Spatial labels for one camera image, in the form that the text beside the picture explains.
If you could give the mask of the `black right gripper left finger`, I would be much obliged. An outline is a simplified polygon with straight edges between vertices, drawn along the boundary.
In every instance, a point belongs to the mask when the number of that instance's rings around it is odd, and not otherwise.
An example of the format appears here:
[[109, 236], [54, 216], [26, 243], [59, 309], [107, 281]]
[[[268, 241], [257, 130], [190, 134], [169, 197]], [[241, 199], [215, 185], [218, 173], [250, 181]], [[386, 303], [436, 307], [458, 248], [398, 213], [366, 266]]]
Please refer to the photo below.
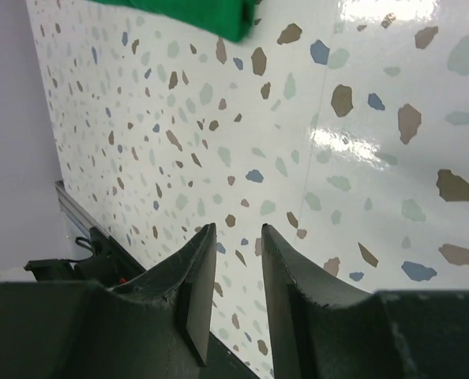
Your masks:
[[123, 285], [0, 282], [0, 378], [196, 378], [206, 365], [216, 226]]

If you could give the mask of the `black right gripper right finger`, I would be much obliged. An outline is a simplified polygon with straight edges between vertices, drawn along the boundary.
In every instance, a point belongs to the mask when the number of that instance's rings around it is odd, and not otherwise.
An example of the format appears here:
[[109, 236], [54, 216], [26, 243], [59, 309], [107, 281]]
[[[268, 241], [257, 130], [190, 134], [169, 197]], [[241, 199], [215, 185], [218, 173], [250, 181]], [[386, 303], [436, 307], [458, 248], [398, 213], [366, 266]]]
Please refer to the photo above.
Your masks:
[[278, 378], [469, 378], [469, 291], [368, 293], [261, 229]]

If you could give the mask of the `green t shirt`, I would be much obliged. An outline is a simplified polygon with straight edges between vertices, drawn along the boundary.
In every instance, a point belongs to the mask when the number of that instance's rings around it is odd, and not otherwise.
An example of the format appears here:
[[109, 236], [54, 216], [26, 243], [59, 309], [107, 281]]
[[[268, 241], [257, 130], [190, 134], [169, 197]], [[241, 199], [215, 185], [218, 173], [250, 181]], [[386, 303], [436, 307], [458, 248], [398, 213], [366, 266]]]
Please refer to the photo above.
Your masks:
[[169, 17], [233, 43], [249, 35], [257, 5], [254, 0], [99, 0], [96, 3]]

